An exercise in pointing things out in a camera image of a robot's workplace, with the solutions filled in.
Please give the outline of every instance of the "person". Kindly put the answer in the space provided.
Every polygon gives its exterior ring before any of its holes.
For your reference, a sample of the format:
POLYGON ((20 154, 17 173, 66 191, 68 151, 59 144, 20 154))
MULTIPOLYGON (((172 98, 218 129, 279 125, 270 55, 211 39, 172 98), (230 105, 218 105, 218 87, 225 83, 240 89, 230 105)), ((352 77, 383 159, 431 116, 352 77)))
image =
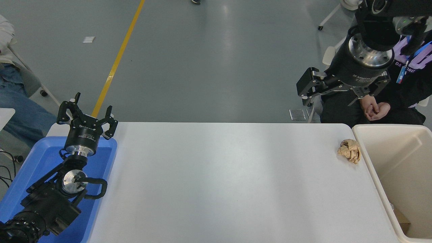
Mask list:
POLYGON ((0 108, 15 109, 3 129, 32 147, 56 122, 56 117, 28 98, 8 48, 14 33, 13 25, 0 15, 0 108))
POLYGON ((416 104, 432 95, 432 31, 427 32, 419 50, 407 57, 400 53, 410 37, 402 37, 395 45, 394 61, 388 68, 390 83, 375 97, 365 96, 351 106, 356 95, 352 90, 322 96, 322 123, 356 124, 410 124, 422 125, 426 117, 415 108, 416 104), (407 59, 407 72, 398 77, 407 59))

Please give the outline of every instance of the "white jacket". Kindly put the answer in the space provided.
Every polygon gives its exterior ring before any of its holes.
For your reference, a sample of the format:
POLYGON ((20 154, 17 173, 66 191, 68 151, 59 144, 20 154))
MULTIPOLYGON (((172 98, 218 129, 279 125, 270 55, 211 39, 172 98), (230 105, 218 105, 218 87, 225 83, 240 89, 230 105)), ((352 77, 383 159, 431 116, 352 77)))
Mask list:
POLYGON ((13 25, 0 15, 0 62, 12 63, 14 57, 8 46, 15 35, 13 25))

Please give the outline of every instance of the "chair leg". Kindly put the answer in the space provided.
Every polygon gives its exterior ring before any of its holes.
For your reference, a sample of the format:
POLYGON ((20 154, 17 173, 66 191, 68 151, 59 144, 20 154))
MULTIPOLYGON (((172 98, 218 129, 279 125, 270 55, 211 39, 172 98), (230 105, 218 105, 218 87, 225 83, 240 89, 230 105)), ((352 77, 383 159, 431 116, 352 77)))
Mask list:
POLYGON ((44 96, 42 94, 42 91, 45 91, 45 93, 47 93, 47 95, 49 95, 51 97, 51 99, 54 100, 54 102, 60 107, 60 102, 58 102, 58 100, 54 97, 54 95, 47 89, 47 87, 45 87, 43 84, 41 84, 41 95, 44 96))
POLYGON ((324 27, 324 24, 339 10, 340 4, 338 4, 334 10, 320 23, 318 26, 318 30, 322 30, 324 27))

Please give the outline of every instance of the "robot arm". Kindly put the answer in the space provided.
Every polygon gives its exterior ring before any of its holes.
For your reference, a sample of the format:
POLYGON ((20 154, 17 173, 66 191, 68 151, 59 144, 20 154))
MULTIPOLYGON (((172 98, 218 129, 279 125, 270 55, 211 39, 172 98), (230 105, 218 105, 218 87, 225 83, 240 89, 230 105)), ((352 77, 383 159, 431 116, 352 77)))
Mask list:
POLYGON ((60 150, 63 162, 26 190, 29 195, 21 201, 24 209, 6 223, 0 222, 0 242, 35 243, 50 232, 58 235, 81 213, 78 208, 81 200, 96 200, 104 196, 107 182, 87 177, 83 167, 87 164, 87 157, 96 153, 99 138, 104 132, 102 125, 110 124, 103 134, 105 139, 110 139, 118 122, 111 115, 111 106, 101 120, 83 114, 77 105, 79 96, 77 93, 75 99, 63 101, 57 116, 58 124, 70 124, 62 149, 69 156, 60 150), (67 109, 71 111, 72 119, 66 114, 67 109), (102 185, 101 192, 88 195, 88 183, 102 185))
POLYGON ((428 19, 432 1, 363 0, 355 16, 356 23, 330 67, 324 72, 310 67, 297 82, 304 105, 320 94, 353 90, 361 99, 380 93, 390 81, 386 70, 394 60, 392 48, 400 35, 412 35, 403 49, 404 54, 411 55, 423 42, 424 32, 432 29, 428 19))

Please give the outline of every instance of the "lanyard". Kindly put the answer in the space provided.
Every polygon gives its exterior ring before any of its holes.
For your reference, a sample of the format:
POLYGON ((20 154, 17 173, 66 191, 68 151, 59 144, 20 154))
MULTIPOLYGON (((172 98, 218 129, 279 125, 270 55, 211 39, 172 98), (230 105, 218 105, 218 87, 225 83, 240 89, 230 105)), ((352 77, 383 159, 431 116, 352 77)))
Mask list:
MULTIPOLYGON (((410 42, 410 36, 407 36, 407 43, 410 42)), ((402 79, 405 76, 405 74, 407 73, 407 68, 408 68, 408 64, 410 63, 410 61, 412 59, 414 59, 418 54, 420 54, 420 52, 422 52, 429 44, 431 44, 432 41, 430 41, 429 43, 427 43, 426 45, 422 46, 420 49, 418 49, 412 56, 407 56, 407 63, 405 64, 405 66, 403 66, 400 69, 400 73, 399 76, 397 77, 397 81, 396 83, 402 83, 402 79)))

